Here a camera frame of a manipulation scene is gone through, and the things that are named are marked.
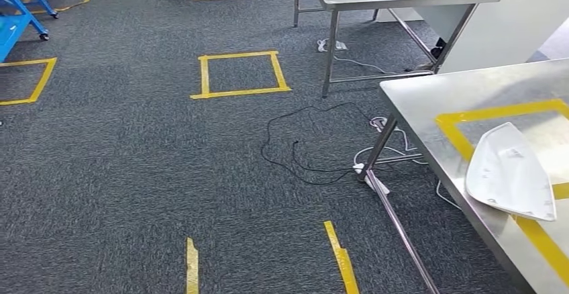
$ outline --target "white cable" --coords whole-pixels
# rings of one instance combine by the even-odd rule
[[[445,198],[445,197],[440,193],[440,191],[439,191],[440,189],[441,189],[441,181],[439,180],[439,182],[437,183],[437,189],[436,189],[437,195],[439,196],[439,198],[441,198],[441,199],[443,199],[444,201],[450,203],[450,204],[453,205],[456,209],[462,211],[462,209],[460,209],[460,207],[458,207],[458,205],[457,205],[456,203],[454,203],[454,202],[450,201],[449,199]]]
[[[318,40],[316,41],[318,43],[318,51],[320,52],[327,52],[328,50],[326,48],[324,48],[326,46],[326,43],[328,42],[328,38],[324,39],[324,40]],[[334,55],[334,59],[338,60],[338,61],[348,61],[348,62],[353,62],[354,64],[360,65],[360,66],[365,66],[365,67],[371,67],[371,68],[375,68],[377,70],[379,70],[382,74],[389,74],[389,75],[394,75],[395,72],[391,72],[391,71],[385,71],[377,66],[374,66],[373,64],[364,64],[362,62],[358,62],[352,59],[343,59],[343,58],[338,58],[337,56]]]
[[[381,123],[381,127],[378,126],[378,125],[376,125],[376,121],[379,121],[379,122]],[[383,127],[385,127],[386,124],[387,124],[387,118],[385,118],[385,117],[378,116],[378,117],[374,117],[374,118],[372,118],[372,119],[370,120],[370,125],[371,125],[372,127],[374,127],[374,128],[377,130],[377,132],[379,132],[379,133],[381,133],[381,131],[383,130]],[[402,133],[402,135],[403,135],[403,141],[404,141],[404,143],[405,143],[405,152],[414,151],[414,150],[417,149],[417,148],[410,148],[410,147],[409,147],[409,140],[407,139],[407,133],[405,133],[404,130],[402,130],[402,129],[396,127],[396,128],[395,128],[395,131],[396,131],[396,132],[400,132],[400,133]],[[401,152],[400,150],[395,150],[394,148],[390,148],[390,147],[388,147],[388,146],[385,146],[384,148],[386,148],[387,150],[390,150],[390,151],[392,151],[392,152],[395,152],[395,153],[397,153],[397,154],[400,154],[400,155],[406,155],[404,152]],[[359,157],[359,155],[361,155],[361,153],[366,152],[366,151],[369,151],[369,150],[371,150],[371,149],[373,149],[373,147],[371,147],[371,148],[365,148],[365,149],[359,151],[358,153],[356,153],[356,155],[354,156],[354,165],[357,165],[357,164],[359,163],[359,162],[358,162],[358,157]],[[423,164],[423,165],[428,164],[428,163],[426,163],[426,162],[420,162],[420,161],[417,161],[417,160],[413,160],[413,162],[415,162],[415,163],[417,163],[417,164]],[[455,208],[457,208],[457,209],[459,209],[460,211],[462,211],[462,209],[460,209],[460,207],[458,207],[458,205],[456,205],[454,202],[450,201],[449,199],[445,198],[445,197],[440,193],[440,188],[441,188],[441,181],[439,180],[439,182],[437,183],[437,187],[436,187],[436,189],[435,189],[435,192],[437,193],[437,196],[438,196],[439,198],[443,199],[444,201],[448,202],[449,204],[453,205]]]
[[[382,126],[385,126],[385,124],[387,124],[387,118],[378,116],[378,117],[374,117],[374,118],[372,118],[372,119],[370,120],[370,125],[373,126],[373,127],[377,130],[377,132],[380,132],[380,133],[381,133],[383,127],[381,127],[381,128],[378,127],[378,126],[375,124],[376,120],[380,120],[380,121],[381,121],[381,125],[382,125]],[[396,127],[396,128],[395,128],[395,132],[400,132],[400,133],[402,133],[402,135],[403,135],[403,141],[404,141],[404,143],[405,143],[405,152],[410,152],[410,151],[414,151],[414,150],[417,149],[417,148],[410,148],[410,147],[409,147],[409,139],[407,139],[407,133],[405,133],[404,130],[402,130],[401,128],[397,128],[397,127]],[[397,152],[397,153],[399,153],[399,154],[401,154],[401,155],[406,155],[405,153],[403,153],[403,152],[401,152],[401,151],[398,151],[398,150],[395,150],[395,149],[393,149],[393,148],[387,148],[387,149],[392,150],[392,151],[394,151],[394,152]],[[417,164],[421,164],[421,165],[427,165],[427,164],[429,164],[429,163],[421,162],[421,161],[418,161],[418,160],[413,160],[413,162],[415,162],[415,163],[417,163]]]

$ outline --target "black wheel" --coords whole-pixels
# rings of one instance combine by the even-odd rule
[[[438,59],[441,56],[441,53],[443,52],[443,48],[441,47],[435,47],[431,49],[431,54],[433,55],[433,57],[435,57],[436,59]]]

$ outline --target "gray carpet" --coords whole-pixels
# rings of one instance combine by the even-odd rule
[[[304,0],[306,6],[316,0]],[[292,0],[92,0],[38,17],[8,61],[58,57],[39,100],[0,107],[2,293],[184,293],[185,238],[199,251],[200,293],[345,293],[323,221],[348,249],[361,293],[424,293],[378,197],[349,174],[308,185],[260,157],[271,118],[354,102],[387,115],[378,83],[319,98],[329,15],[301,16]],[[341,56],[403,70],[427,61],[371,11],[342,15]],[[411,24],[429,44],[422,22]],[[197,57],[278,50],[291,92],[189,99]],[[0,68],[3,99],[34,76]],[[37,73],[33,67],[30,71]],[[372,73],[338,63],[336,74]],[[271,87],[270,63],[210,62],[213,91]],[[275,122],[267,154],[292,165],[351,167],[376,134],[352,106]],[[390,142],[401,148],[400,137]],[[311,173],[324,183],[342,172]],[[442,293],[516,293],[463,215],[433,192],[425,166],[382,168],[393,205]]]

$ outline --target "black cable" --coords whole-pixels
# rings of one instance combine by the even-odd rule
[[[368,117],[355,103],[342,103],[342,104],[338,104],[338,105],[336,105],[336,106],[332,106],[332,107],[327,108],[327,109],[320,109],[320,108],[314,107],[314,106],[306,106],[306,107],[303,107],[303,108],[298,109],[298,110],[296,110],[296,111],[294,111],[294,112],[292,112],[292,113],[287,113],[287,114],[284,114],[284,115],[275,117],[275,118],[273,118],[273,119],[270,119],[270,120],[267,122],[267,126],[266,126],[267,139],[266,139],[265,143],[263,143],[263,145],[261,146],[261,150],[260,150],[261,157],[263,157],[263,159],[264,159],[265,161],[267,161],[267,162],[269,162],[269,163],[271,163],[271,164],[275,164],[275,165],[278,165],[278,166],[283,167],[284,169],[286,169],[287,171],[289,171],[293,176],[295,176],[297,179],[299,179],[300,181],[303,181],[304,183],[310,184],[310,185],[330,185],[330,184],[332,184],[332,183],[338,182],[341,178],[345,177],[345,176],[346,176],[348,173],[350,173],[350,171],[353,170],[353,169],[350,169],[350,170],[348,170],[348,169],[342,169],[342,170],[346,170],[346,172],[345,172],[344,174],[340,175],[338,178],[332,180],[332,181],[328,181],[328,182],[325,182],[325,183],[314,183],[314,182],[308,181],[308,180],[306,180],[306,179],[300,177],[293,169],[289,168],[287,165],[269,159],[269,158],[265,155],[264,151],[265,151],[265,148],[266,148],[266,147],[269,145],[269,143],[270,143],[270,125],[271,125],[274,121],[277,121],[277,120],[279,120],[279,119],[282,119],[282,118],[285,118],[285,117],[289,117],[289,116],[298,114],[298,113],[300,113],[300,112],[302,112],[302,111],[305,111],[306,109],[315,109],[315,110],[317,110],[317,111],[320,111],[320,112],[322,112],[322,113],[325,113],[325,112],[327,112],[327,111],[331,111],[332,109],[336,109],[336,108],[339,108],[339,107],[342,107],[342,106],[346,106],[346,105],[352,105],[352,106],[354,106],[354,107],[360,112],[360,114],[362,114],[368,121],[371,120],[371,118]],[[296,162],[296,160],[294,159],[294,151],[295,151],[294,146],[295,146],[295,145],[293,145],[293,160]],[[315,170],[315,169],[310,169],[310,168],[305,168],[305,170],[312,170],[312,171],[315,171],[315,172],[329,172],[329,171],[327,171],[327,170]]]

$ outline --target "cart wheel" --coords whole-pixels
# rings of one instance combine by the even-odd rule
[[[435,57],[436,59],[438,59],[441,56],[441,53],[443,52],[443,48],[441,47],[435,47],[431,49],[431,54],[433,55],[433,57]]]

